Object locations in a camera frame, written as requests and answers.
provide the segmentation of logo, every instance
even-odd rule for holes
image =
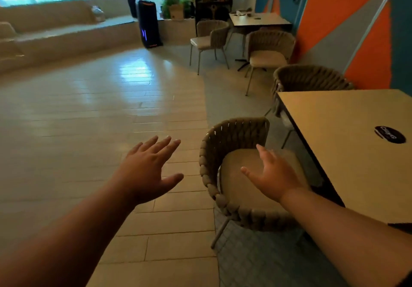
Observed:
[[[376,126],[375,133],[394,144],[404,144],[406,142],[406,138],[402,133],[388,126]]]

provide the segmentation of wooden floor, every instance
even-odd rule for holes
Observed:
[[[198,175],[208,131],[203,80],[145,49],[0,78],[0,252],[105,184],[154,135],[182,140],[168,194],[136,207],[90,286],[218,286],[213,201]]]

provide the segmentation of wooden table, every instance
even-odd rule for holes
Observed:
[[[283,19],[276,13],[253,13],[251,17],[247,15],[238,16],[237,14],[229,14],[230,19],[235,27],[263,27],[263,26],[291,26],[292,24],[286,19]],[[235,59],[235,61],[244,62],[237,71],[240,71],[249,62],[245,59]]]
[[[399,90],[280,92],[296,132],[344,205],[389,224],[412,222],[412,97]],[[374,128],[402,133],[380,138]]]

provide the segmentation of beige seat cushion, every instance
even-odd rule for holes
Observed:
[[[289,120],[288,114],[285,113],[283,110],[281,111],[281,119],[282,122],[284,124],[284,126],[288,129],[288,130],[294,130],[295,128],[293,127],[293,124],[291,123],[291,121]]]
[[[282,149],[281,154],[295,170],[302,185],[310,189],[295,153]],[[248,167],[249,170],[255,173],[262,173],[263,163],[257,149],[237,149],[227,154],[223,159],[220,167],[220,188],[228,201],[250,209],[278,211],[286,214],[286,210],[279,203],[263,195],[240,172],[242,166]]]
[[[278,68],[288,64],[285,56],[276,51],[253,51],[249,61],[252,67],[259,68]]]
[[[197,47],[199,50],[208,50],[210,49],[210,36],[206,37],[197,37],[190,39],[190,43]]]

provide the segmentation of dark sleeve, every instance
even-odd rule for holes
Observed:
[[[410,287],[412,286],[412,271],[409,272],[408,276],[404,278],[402,282],[396,285],[396,287]]]

